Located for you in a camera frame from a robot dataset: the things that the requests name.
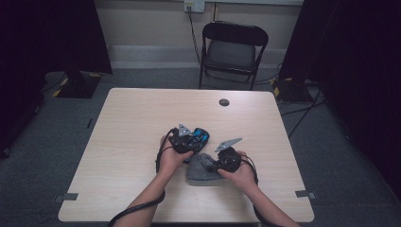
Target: black folding chair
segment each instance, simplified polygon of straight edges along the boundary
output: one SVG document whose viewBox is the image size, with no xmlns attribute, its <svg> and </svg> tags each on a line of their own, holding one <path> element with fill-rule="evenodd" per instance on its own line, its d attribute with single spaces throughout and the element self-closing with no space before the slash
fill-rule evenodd
<svg viewBox="0 0 401 227">
<path fill-rule="evenodd" d="M 258 26 L 248 26 L 230 22 L 216 21 L 207 24 L 202 31 L 202 49 L 200 63 L 200 84 L 203 70 L 214 70 L 252 77 L 253 89 L 259 63 L 269 36 Z"/>
</svg>

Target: chair backrest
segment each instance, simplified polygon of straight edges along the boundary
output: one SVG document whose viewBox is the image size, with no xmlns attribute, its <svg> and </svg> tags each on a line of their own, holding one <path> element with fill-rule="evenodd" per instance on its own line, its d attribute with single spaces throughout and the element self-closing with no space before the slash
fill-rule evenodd
<svg viewBox="0 0 401 227">
<path fill-rule="evenodd" d="M 202 36 L 203 40 L 207 38 L 210 40 L 256 46 L 266 45 L 269 41 L 266 31 L 258 26 L 223 21 L 215 21 L 207 24 L 203 28 Z"/>
</svg>

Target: person's left hand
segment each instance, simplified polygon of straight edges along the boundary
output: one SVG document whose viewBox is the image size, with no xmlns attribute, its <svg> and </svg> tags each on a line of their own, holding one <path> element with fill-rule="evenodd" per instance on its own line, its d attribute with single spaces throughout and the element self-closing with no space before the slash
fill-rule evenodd
<svg viewBox="0 0 401 227">
<path fill-rule="evenodd" d="M 164 139 L 165 137 L 163 136 L 160 141 L 161 144 Z M 183 164 L 183 161 L 190 158 L 194 152 L 191 150 L 187 153 L 180 154 L 172 147 L 168 139 L 166 139 L 163 149 L 165 148 L 166 150 L 162 153 L 162 158 L 160 160 L 159 173 L 167 174 L 169 177 L 172 177 L 177 169 Z"/>
</svg>

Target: hand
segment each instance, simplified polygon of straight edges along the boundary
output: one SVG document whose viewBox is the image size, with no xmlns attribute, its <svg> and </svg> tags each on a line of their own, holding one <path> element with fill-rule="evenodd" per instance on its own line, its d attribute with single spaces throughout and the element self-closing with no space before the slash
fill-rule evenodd
<svg viewBox="0 0 401 227">
<path fill-rule="evenodd" d="M 165 137 L 163 136 L 160 141 L 161 145 L 164 139 Z M 166 150 L 163 152 L 160 160 L 159 173 L 167 174 L 167 176 L 172 177 L 177 169 L 183 164 L 183 161 L 190 158 L 194 152 L 189 151 L 187 153 L 180 154 L 172 147 L 168 139 L 166 139 L 163 149 L 165 148 Z"/>
<path fill-rule="evenodd" d="M 247 155 L 244 151 L 238 151 L 237 153 L 241 156 Z M 248 158 L 246 157 L 242 157 L 242 159 L 248 161 Z M 239 169 L 234 173 L 225 171 L 221 168 L 218 169 L 218 173 L 225 179 L 233 182 L 233 184 L 245 194 L 248 190 L 253 190 L 255 186 L 257 187 L 251 167 L 244 162 L 241 163 Z"/>
</svg>

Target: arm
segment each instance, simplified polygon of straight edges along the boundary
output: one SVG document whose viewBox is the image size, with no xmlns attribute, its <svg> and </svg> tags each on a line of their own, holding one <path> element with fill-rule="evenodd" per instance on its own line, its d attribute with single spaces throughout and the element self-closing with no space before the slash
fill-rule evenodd
<svg viewBox="0 0 401 227">
<path fill-rule="evenodd" d="M 166 140 L 165 148 L 171 147 L 171 144 Z M 173 177 L 174 173 L 181 166 L 183 161 L 193 154 L 192 151 L 185 154 L 177 153 L 173 148 L 168 148 L 163 152 L 160 161 L 160 169 L 149 185 L 139 194 L 139 196 L 129 205 L 128 208 L 149 201 L 157 200 L 165 190 L 168 182 Z M 133 212 L 121 218 L 114 226 L 150 226 L 153 216 L 156 212 L 157 205 Z"/>
<path fill-rule="evenodd" d="M 243 151 L 239 151 L 238 153 L 246 155 Z M 234 173 L 227 172 L 223 169 L 219 169 L 218 173 L 233 182 L 233 184 L 250 199 L 259 214 L 265 220 L 280 226 L 300 226 L 260 190 L 254 181 L 253 171 L 250 166 L 242 163 L 239 169 Z"/>
</svg>

